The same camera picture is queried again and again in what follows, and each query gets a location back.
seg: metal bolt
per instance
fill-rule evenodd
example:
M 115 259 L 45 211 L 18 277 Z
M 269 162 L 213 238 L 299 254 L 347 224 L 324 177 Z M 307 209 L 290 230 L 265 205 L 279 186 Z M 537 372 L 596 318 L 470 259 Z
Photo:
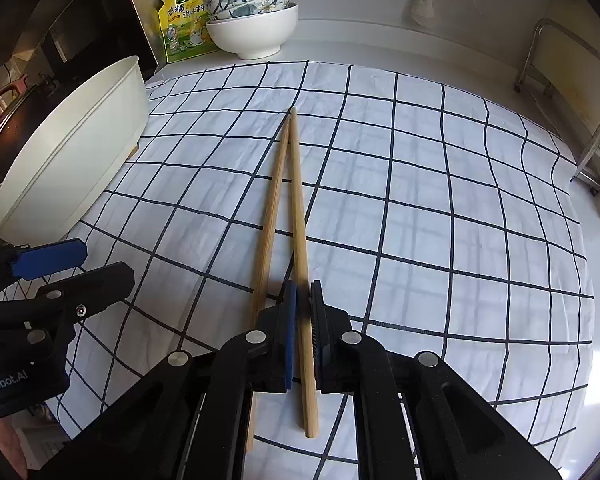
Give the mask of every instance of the metal bolt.
M 360 332 L 356 332 L 354 330 L 349 330 L 340 336 L 342 340 L 349 345 L 357 345 L 360 341 L 362 341 L 362 336 Z
M 44 341 L 45 337 L 45 331 L 36 328 L 27 334 L 27 341 L 29 341 L 29 343 L 31 343 L 32 345 L 35 345 L 37 343 L 40 343 L 41 341 Z
M 167 357 L 167 362 L 171 366 L 182 366 L 189 360 L 189 356 L 184 352 L 172 352 Z
M 433 352 L 423 352 L 418 356 L 418 361 L 422 366 L 433 368 L 438 364 L 439 359 Z
M 247 332 L 245 339 L 254 345 L 262 343 L 267 338 L 267 335 L 262 330 L 251 330 Z

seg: yellow seasoning packet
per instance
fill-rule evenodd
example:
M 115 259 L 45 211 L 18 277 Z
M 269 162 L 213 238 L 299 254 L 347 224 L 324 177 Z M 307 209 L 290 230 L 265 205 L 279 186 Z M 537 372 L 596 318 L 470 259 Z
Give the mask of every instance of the yellow seasoning packet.
M 206 31 L 209 14 L 202 0 L 164 0 L 158 16 L 167 63 L 218 50 Z

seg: wooden chopstick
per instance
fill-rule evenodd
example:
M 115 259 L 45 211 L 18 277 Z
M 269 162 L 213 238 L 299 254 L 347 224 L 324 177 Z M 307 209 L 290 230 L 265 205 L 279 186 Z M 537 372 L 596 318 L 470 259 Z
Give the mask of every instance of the wooden chopstick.
M 291 108 L 289 121 L 291 144 L 291 197 L 294 228 L 294 269 L 298 287 L 296 325 L 298 326 L 298 349 L 300 353 L 300 377 L 302 380 L 302 411 L 304 434 L 308 438 L 318 436 L 318 399 L 314 371 L 314 337 L 309 306 L 309 268 L 306 257 L 306 233 L 304 206 L 302 202 L 302 173 L 300 170 L 300 143 L 298 139 L 298 114 Z
M 253 280 L 253 296 L 251 297 L 251 309 L 253 313 L 251 325 L 255 327 L 258 314 L 264 308 L 267 298 L 267 282 L 269 281 L 269 267 L 271 265 L 271 253 L 273 238 L 276 233 L 276 218 L 278 216 L 278 204 L 280 203 L 280 191 L 282 189 L 282 175 L 285 171 L 286 145 L 289 140 L 289 119 L 286 118 L 282 126 L 282 138 L 273 169 L 269 195 L 264 213 L 262 235 L 258 245 L 256 256 L 256 274 Z M 256 395 L 251 399 L 251 411 L 249 415 L 249 426 L 247 430 L 247 452 L 253 449 L 253 431 L 255 429 Z

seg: pan handle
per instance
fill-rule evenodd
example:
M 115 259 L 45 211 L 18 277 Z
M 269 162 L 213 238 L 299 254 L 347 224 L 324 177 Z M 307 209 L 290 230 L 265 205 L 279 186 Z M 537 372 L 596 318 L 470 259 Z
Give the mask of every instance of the pan handle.
M 0 96 L 9 90 L 15 90 L 16 94 L 22 95 L 27 91 L 27 74 L 23 74 L 16 81 L 10 82 L 8 85 L 0 88 Z

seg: white tablecloth with black grid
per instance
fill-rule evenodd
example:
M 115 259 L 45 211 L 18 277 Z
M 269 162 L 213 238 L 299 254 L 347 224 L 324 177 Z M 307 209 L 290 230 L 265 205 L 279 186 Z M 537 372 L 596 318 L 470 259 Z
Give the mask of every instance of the white tablecloth with black grid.
M 168 352 L 215 351 L 250 328 L 254 254 L 293 105 L 310 279 L 325 302 L 391 351 L 440 354 L 560 465 L 593 324 L 568 195 L 575 165 L 560 139 L 479 96 L 359 66 L 229 66 L 147 92 L 139 151 L 69 234 L 87 242 L 87 261 L 51 277 L 120 260 L 136 274 L 127 301 L 78 327 L 71 387 L 49 401 L 71 436 Z M 268 304 L 292 270 L 289 203 L 286 180 Z M 309 440 L 295 386 L 261 397 L 245 478 L 356 477 L 352 399 L 320 396 Z

